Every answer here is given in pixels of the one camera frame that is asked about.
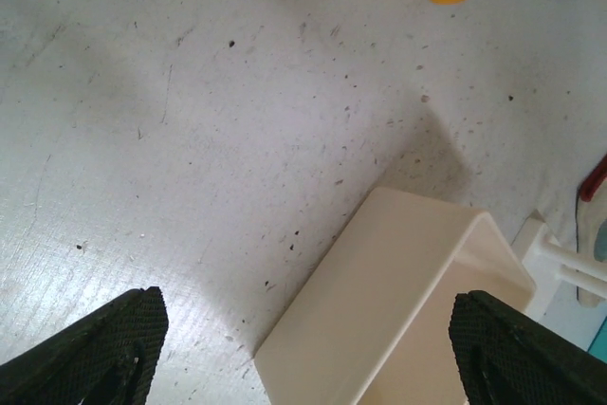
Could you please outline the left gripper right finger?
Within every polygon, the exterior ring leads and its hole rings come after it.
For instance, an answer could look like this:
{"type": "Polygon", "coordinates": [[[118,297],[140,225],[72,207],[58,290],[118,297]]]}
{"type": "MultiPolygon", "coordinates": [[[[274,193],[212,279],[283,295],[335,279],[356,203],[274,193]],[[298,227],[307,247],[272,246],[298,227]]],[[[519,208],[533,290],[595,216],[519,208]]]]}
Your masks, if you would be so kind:
{"type": "Polygon", "coordinates": [[[470,404],[604,404],[606,363],[482,290],[460,293],[449,336],[470,404]]]}

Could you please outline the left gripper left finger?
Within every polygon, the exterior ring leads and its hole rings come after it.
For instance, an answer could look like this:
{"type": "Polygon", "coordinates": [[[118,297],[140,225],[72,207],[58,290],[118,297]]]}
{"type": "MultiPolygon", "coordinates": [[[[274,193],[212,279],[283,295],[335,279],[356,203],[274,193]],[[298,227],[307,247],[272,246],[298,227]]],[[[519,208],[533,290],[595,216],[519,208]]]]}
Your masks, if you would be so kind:
{"type": "Polygon", "coordinates": [[[169,328],[159,287],[126,291],[1,365],[3,404],[144,404],[169,328]]]}

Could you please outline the cream plastic tray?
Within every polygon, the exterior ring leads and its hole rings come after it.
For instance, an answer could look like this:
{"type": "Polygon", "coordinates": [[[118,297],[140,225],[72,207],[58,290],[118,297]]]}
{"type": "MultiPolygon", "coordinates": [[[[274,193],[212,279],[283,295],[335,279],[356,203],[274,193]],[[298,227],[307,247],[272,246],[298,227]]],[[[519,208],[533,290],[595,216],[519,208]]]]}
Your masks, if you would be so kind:
{"type": "Polygon", "coordinates": [[[462,404],[455,297],[525,310],[535,285],[490,214],[373,190],[254,362],[273,404],[462,404]]]}

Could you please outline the beige work glove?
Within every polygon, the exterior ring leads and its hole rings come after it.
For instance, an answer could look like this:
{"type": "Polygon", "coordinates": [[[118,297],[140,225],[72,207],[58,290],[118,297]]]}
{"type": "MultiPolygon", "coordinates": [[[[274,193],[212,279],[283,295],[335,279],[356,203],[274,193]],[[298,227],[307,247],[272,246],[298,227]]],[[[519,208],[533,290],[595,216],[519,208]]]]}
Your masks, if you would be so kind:
{"type": "Polygon", "coordinates": [[[606,262],[606,156],[578,188],[577,251],[582,257],[606,262]]]}

